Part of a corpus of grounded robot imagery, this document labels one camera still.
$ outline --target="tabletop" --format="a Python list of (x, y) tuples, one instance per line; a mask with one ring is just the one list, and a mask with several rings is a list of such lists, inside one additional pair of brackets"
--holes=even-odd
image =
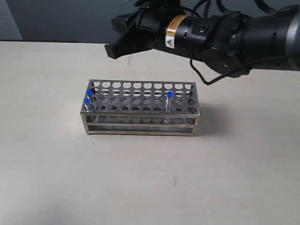
[[(208, 87), (154, 50), (128, 62), (99, 44), (0, 49), (0, 225), (300, 224), (299, 72)], [(89, 79), (196, 82), (198, 136), (86, 135)]]

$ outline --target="yellow label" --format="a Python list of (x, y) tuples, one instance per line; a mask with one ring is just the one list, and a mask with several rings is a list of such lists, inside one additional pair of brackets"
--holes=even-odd
[(176, 34), (176, 31), (180, 25), (180, 23), (186, 18), (187, 15), (178, 15), (176, 16), (169, 24), (167, 28), (167, 36), (174, 37)]

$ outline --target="blue cap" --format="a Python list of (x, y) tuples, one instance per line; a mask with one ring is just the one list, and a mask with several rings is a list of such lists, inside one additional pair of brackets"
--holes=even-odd
[(91, 90), (87, 90), (86, 94), (88, 95), (88, 97), (92, 97), (93, 96), (93, 92)]
[(168, 97), (168, 98), (172, 98), (172, 97), (173, 97), (173, 92), (172, 92), (172, 91), (168, 91), (167, 97)]
[(88, 98), (85, 98), (84, 99), (84, 104), (91, 105), (91, 102), (90, 102), (90, 100)]

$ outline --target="test tube rack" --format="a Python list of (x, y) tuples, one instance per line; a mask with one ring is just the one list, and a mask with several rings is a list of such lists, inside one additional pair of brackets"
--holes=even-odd
[[(83, 102), (80, 114), (88, 135), (196, 135), (200, 107), (194, 82), (90, 80), (87, 90), (93, 93), (92, 110)], [(169, 91), (171, 114), (165, 112)]]

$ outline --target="table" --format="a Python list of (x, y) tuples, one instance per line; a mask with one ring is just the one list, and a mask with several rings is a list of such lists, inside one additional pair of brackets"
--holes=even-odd
[[(127, 67), (97, 44), (0, 49), (0, 225), (300, 223), (299, 73), (207, 87), (187, 59), (158, 51)], [(89, 79), (196, 81), (199, 136), (86, 135)]]

